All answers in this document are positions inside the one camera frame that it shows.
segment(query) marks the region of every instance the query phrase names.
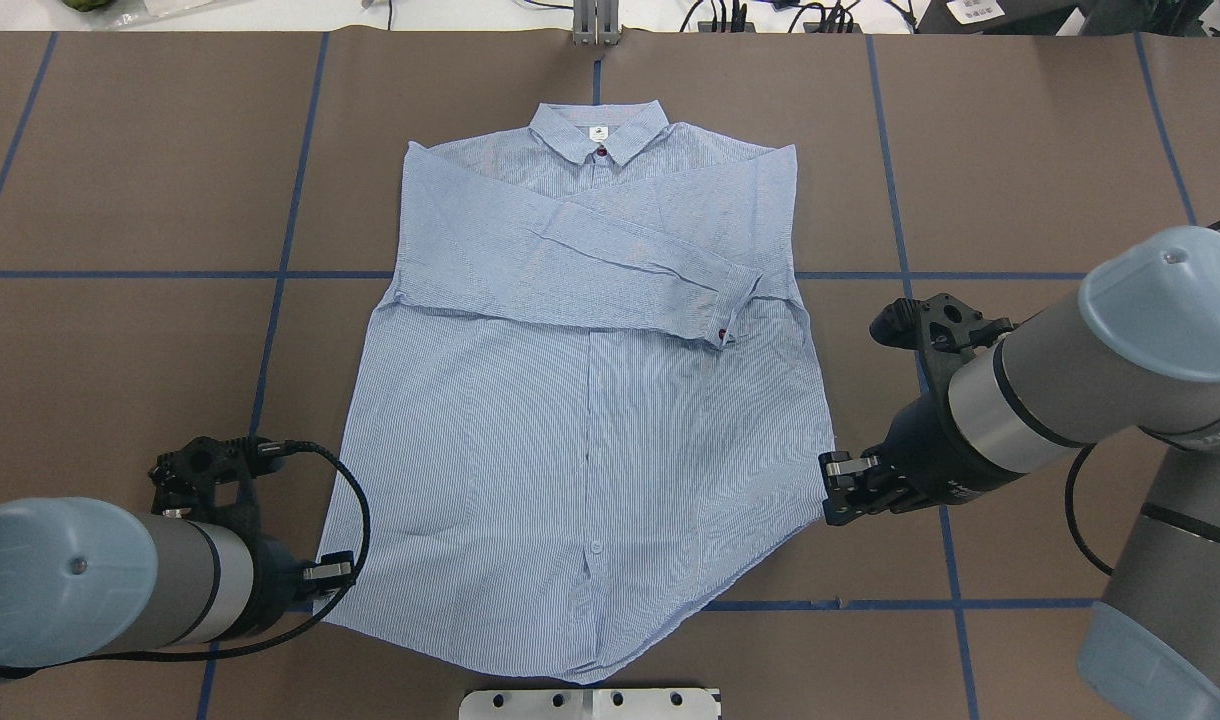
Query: shirt cuff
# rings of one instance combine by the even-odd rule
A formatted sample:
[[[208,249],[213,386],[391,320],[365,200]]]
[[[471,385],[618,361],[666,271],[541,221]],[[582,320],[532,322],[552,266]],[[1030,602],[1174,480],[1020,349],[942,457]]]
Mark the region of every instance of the shirt cuff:
[[[703,339],[709,345],[725,348],[726,343],[733,342],[734,337],[726,328],[734,327],[734,319],[752,300],[752,293],[756,292],[756,283],[761,281],[761,273],[744,265],[730,265],[730,272],[719,287],[716,305],[712,309],[711,322],[708,331],[703,333]]]

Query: shirt sleeve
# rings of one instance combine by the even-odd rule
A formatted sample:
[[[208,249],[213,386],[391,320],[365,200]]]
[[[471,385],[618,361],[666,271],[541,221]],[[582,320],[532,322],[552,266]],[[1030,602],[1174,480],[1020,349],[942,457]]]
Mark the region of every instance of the shirt sleeve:
[[[394,295],[518,322],[723,347],[760,273],[677,237],[406,154]]]

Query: shirt collar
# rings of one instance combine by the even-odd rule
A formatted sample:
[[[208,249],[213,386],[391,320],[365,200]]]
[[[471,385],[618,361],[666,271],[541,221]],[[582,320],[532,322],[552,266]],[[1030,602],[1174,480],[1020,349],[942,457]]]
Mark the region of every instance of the shirt collar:
[[[575,124],[619,126],[605,142],[593,142]],[[571,164],[582,164],[598,146],[605,146],[619,165],[647,149],[669,128],[669,116],[658,100],[645,105],[547,105],[538,106],[529,129]]]

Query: green object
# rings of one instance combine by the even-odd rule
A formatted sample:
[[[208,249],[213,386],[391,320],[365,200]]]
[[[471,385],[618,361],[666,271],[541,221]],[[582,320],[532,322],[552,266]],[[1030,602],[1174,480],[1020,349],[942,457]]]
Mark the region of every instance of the green object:
[[[81,13],[89,13],[90,10],[99,10],[104,5],[111,5],[116,0],[63,0],[63,4],[70,6],[70,9],[78,10]]]

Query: gray bracket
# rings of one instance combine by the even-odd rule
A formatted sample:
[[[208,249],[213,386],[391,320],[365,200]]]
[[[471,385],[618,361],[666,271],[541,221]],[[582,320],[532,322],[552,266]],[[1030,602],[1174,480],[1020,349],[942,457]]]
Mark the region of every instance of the gray bracket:
[[[619,45],[619,0],[573,0],[575,45]]]

